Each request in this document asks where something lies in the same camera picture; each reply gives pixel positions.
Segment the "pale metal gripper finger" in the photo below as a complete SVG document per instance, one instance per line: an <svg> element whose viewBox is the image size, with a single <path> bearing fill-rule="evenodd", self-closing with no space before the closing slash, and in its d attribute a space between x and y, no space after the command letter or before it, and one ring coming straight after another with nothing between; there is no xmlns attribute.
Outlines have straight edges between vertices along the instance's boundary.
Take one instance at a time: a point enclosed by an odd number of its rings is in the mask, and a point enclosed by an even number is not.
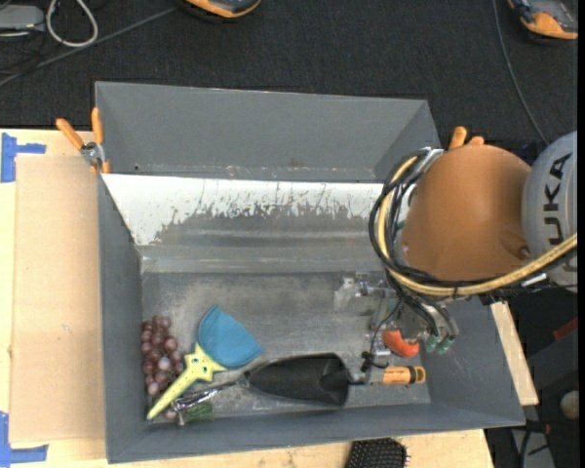
<svg viewBox="0 0 585 468"><path fill-rule="evenodd" d="M337 314L347 316L372 316L378 309L381 297L375 293L360 294L351 291L336 291L332 306Z"/></svg>
<svg viewBox="0 0 585 468"><path fill-rule="evenodd" d="M363 271L344 275L341 291L346 296L387 296L392 288L381 273Z"/></svg>

